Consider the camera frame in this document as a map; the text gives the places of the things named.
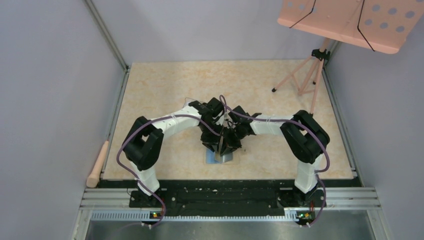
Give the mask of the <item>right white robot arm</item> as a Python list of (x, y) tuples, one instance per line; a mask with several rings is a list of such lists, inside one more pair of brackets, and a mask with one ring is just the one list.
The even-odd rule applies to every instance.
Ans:
[(300, 110), (292, 116), (280, 117), (256, 113), (248, 115), (237, 106), (234, 109), (225, 108), (235, 127), (226, 134), (229, 138), (240, 141), (250, 135), (273, 135), (284, 137), (292, 154), (298, 160), (292, 193), (286, 203), (296, 203), (299, 206), (324, 204), (324, 191), (318, 191), (319, 174), (330, 167), (330, 157), (327, 146), (330, 143), (328, 133), (305, 110)]

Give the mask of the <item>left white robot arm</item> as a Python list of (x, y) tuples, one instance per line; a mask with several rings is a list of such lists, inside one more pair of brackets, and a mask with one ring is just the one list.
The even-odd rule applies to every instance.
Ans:
[(158, 191), (160, 187), (154, 165), (167, 138), (190, 128), (199, 127), (202, 144), (221, 160), (226, 155), (227, 112), (223, 98), (209, 102), (191, 101), (171, 114), (147, 119), (138, 117), (116, 154), (118, 165), (131, 173), (142, 192), (141, 200), (149, 207), (158, 203), (167, 210)]

